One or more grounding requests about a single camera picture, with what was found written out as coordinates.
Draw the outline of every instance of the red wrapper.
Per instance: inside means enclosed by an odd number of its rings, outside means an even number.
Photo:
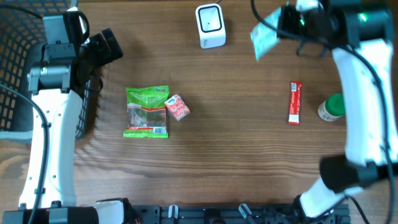
[[[290,83],[289,124],[300,125],[300,102],[302,82]]]

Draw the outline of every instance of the basket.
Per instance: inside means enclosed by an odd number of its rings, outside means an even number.
[[[77,6],[77,0],[0,0],[0,4],[23,7],[40,15],[64,12]],[[0,83],[31,98],[27,80],[30,67],[40,60],[45,44],[43,22],[24,12],[0,9]],[[76,140],[85,135],[90,92],[85,91],[76,127]],[[0,90],[0,139],[31,142],[33,109],[30,104],[6,90]]]

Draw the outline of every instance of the red and white box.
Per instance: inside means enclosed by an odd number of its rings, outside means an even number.
[[[300,125],[301,89],[302,82],[290,82],[289,124]]]
[[[184,101],[182,101],[181,96],[178,96],[177,94],[164,102],[164,104],[177,121],[181,120],[191,112]]]

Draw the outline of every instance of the clear plastic bag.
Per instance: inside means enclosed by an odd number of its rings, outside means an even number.
[[[167,138],[166,107],[168,86],[127,88],[127,130],[125,138]]]

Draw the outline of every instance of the wood grain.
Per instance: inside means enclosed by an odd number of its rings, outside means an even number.
[[[298,43],[286,40],[257,62],[249,36],[257,21],[249,1],[238,0],[221,5],[226,45],[203,50],[195,9],[205,3],[80,4],[91,34],[112,28],[124,57],[102,68],[103,91],[92,97],[88,133],[76,143],[78,204],[114,197],[160,205],[291,202],[317,179],[322,156],[344,152],[345,121],[317,115],[341,91],[331,57],[298,58]],[[262,15],[284,3],[257,1]],[[287,124],[291,80],[303,81],[300,126]],[[168,139],[124,139],[125,87],[154,85],[169,85],[192,113],[179,122],[169,117]],[[29,145],[0,142],[0,217],[17,208],[29,153]],[[387,198],[387,182],[358,196],[372,223],[384,221]],[[362,223],[351,208],[353,223]]]

